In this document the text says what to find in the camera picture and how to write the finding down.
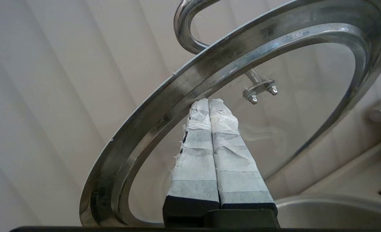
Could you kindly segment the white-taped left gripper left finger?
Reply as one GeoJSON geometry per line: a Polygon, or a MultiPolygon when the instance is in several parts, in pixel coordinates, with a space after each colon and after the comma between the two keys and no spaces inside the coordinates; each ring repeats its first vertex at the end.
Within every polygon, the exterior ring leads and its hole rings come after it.
{"type": "Polygon", "coordinates": [[[166,227],[202,227],[220,208],[208,99],[194,102],[162,208],[166,227]]]}

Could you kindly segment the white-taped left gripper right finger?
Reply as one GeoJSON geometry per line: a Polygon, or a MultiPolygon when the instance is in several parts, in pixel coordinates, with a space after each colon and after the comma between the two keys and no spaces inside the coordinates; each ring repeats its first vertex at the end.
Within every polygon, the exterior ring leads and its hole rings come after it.
{"type": "Polygon", "coordinates": [[[210,100],[209,109],[220,207],[276,214],[276,204],[239,133],[238,119],[221,99],[210,100]]]}

